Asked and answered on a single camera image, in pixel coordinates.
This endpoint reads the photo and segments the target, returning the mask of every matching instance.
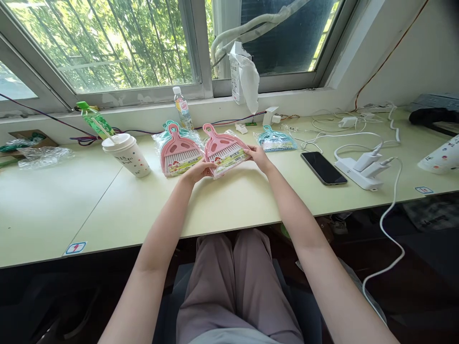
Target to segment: desk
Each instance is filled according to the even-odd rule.
[[[424,197],[415,190],[419,186],[429,187],[436,194],[459,190],[457,173],[434,175],[416,165],[424,156],[447,141],[448,136],[412,126],[407,117],[407,112],[398,110],[394,113],[394,125],[400,128],[401,147],[383,148],[381,151],[384,157],[398,156],[404,164],[397,201]],[[293,127],[314,129],[311,118],[290,119],[286,122]],[[221,133],[228,128],[234,130],[234,127],[220,127],[217,131]],[[254,144],[252,132],[261,132],[263,129],[260,125],[248,129],[249,133],[239,134],[239,137],[248,144]],[[389,122],[368,124],[366,130],[380,134],[385,140],[394,139],[394,131],[389,128]],[[299,132],[295,136],[306,140],[314,138],[316,133]],[[136,179],[126,169],[120,171],[73,240],[87,241],[84,253],[141,244],[177,183],[178,178],[167,179],[161,173],[152,139],[142,137],[138,143],[153,172],[147,177]],[[334,162],[333,152],[339,146],[358,143],[374,147],[379,141],[372,135],[359,135],[323,138],[317,143],[325,157]],[[393,183],[398,172],[396,161],[392,168],[380,175],[384,181],[383,187],[377,192],[370,192],[361,189],[351,180],[345,185],[324,186],[300,158],[300,152],[270,152],[268,156],[314,216],[392,202]],[[356,159],[360,154],[343,149],[340,156]],[[195,186],[182,237],[262,226],[279,221],[281,219],[267,179],[255,163],[249,161],[218,180],[204,179]]]
[[[0,267],[56,259],[122,166],[99,145],[41,170],[0,170]]]

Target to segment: floor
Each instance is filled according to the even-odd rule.
[[[349,234],[334,236],[331,246],[338,257],[351,266],[361,280],[369,274],[388,266],[399,249],[384,239],[378,229],[378,210],[365,210],[362,221],[350,218]],[[383,308],[388,326],[401,343],[454,343],[459,341],[459,273],[457,231],[450,233],[420,234],[397,211],[387,221],[388,227],[398,233],[406,250],[405,258],[391,271],[372,279],[367,289]],[[307,279],[296,266],[295,251],[279,226],[261,227],[270,239],[273,257],[278,260],[287,284],[309,290]],[[234,242],[237,231],[226,235]],[[75,337],[61,341],[42,340],[47,343],[96,343],[122,293],[139,248],[74,257],[53,264],[34,265],[21,269],[4,270],[0,276],[0,289],[20,278],[27,280],[32,274],[72,271],[88,274],[97,280],[99,294],[95,299],[90,318]],[[193,262],[196,255],[196,238],[180,240],[172,259],[164,293],[172,290],[177,267]],[[24,290],[20,288],[0,293],[0,304],[14,303]],[[323,343],[332,343],[323,324]]]

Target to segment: hand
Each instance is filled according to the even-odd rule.
[[[273,163],[269,160],[263,148],[261,148],[260,146],[249,145],[249,148],[250,148],[249,150],[244,150],[244,153],[250,155],[251,158],[249,160],[255,161],[258,168],[264,174],[266,174],[269,168],[274,166]]]
[[[218,166],[213,162],[205,162],[201,159],[194,166],[182,175],[182,179],[190,181],[192,184],[199,182],[204,177],[212,177],[210,169],[215,169]]]

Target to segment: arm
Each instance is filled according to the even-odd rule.
[[[282,222],[335,343],[398,343],[357,289],[309,209],[260,146],[247,153],[268,177]]]
[[[132,273],[100,344],[151,344],[167,269],[182,233],[188,201],[197,181],[210,175],[199,162],[178,181],[140,249]]]

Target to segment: green bottle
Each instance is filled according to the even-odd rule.
[[[115,135],[115,131],[107,123],[107,121],[102,117],[100,112],[90,108],[87,102],[78,102],[76,104],[81,109],[81,116],[84,118],[87,124],[91,126],[92,129],[96,131],[96,133],[100,136],[101,139],[105,140],[107,135],[104,134],[102,130],[93,122],[93,118],[109,133],[110,135]]]

